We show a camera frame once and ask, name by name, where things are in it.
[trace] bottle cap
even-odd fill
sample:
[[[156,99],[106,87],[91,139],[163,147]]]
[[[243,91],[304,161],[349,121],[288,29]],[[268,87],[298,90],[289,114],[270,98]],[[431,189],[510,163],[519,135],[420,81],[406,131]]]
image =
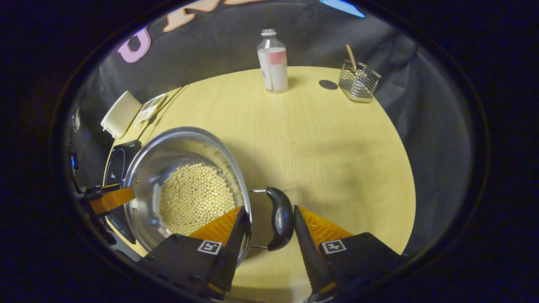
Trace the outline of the bottle cap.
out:
[[[266,37],[266,36],[275,36],[277,35],[277,32],[274,30],[274,29],[267,29],[267,30],[262,30],[262,36]]]

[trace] wire basket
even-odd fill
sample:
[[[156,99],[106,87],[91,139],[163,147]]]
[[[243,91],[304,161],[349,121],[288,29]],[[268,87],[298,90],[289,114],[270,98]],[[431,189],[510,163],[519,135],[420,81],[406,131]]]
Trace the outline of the wire basket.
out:
[[[358,68],[353,68],[350,60],[345,60],[339,76],[338,85],[355,102],[369,102],[382,78],[367,65],[358,62]]]

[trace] stainless steel pot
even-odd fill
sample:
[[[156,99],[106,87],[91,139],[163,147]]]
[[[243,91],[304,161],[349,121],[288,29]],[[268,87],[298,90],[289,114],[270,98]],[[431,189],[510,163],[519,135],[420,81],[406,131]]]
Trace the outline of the stainless steel pot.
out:
[[[171,233],[159,214],[161,187],[178,167],[197,163],[219,168],[234,194],[236,206],[245,207],[249,225],[238,256],[239,265],[247,255],[251,240],[252,215],[248,190],[230,151],[221,140],[203,129],[178,127],[167,130],[146,143],[135,156],[123,182],[123,186],[132,187],[135,194],[135,199],[124,205],[129,227],[147,251],[169,237]],[[268,244],[268,250],[276,250],[285,246],[292,236],[293,210],[281,191],[267,188],[265,192],[274,206],[274,238]]]

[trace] pot handle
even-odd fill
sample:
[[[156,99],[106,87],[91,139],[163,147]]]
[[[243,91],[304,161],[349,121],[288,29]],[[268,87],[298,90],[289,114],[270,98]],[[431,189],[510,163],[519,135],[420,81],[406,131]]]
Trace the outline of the pot handle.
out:
[[[251,190],[251,192],[265,192],[273,204],[271,215],[273,239],[267,249],[274,251],[285,247],[294,234],[294,211],[290,200],[284,192],[273,187],[268,187],[266,190]]]

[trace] round table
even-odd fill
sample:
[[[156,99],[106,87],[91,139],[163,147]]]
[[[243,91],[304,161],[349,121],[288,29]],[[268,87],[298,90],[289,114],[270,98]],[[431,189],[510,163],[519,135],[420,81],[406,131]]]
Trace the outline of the round table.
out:
[[[289,89],[283,94],[264,90],[259,69],[174,89],[139,140],[144,145],[179,126],[206,129],[230,149],[247,188],[276,187],[292,204],[353,234],[368,231],[402,253],[416,209],[406,151],[376,99],[355,103],[340,88],[319,85],[320,80],[338,82],[339,73],[335,68],[291,66]],[[114,145],[136,140],[146,123],[131,125]],[[265,195],[250,199],[251,244],[265,246],[272,237],[271,202]],[[146,254],[138,243],[128,244]],[[232,284],[228,298],[306,299],[311,289],[296,236],[281,250],[250,249]]]

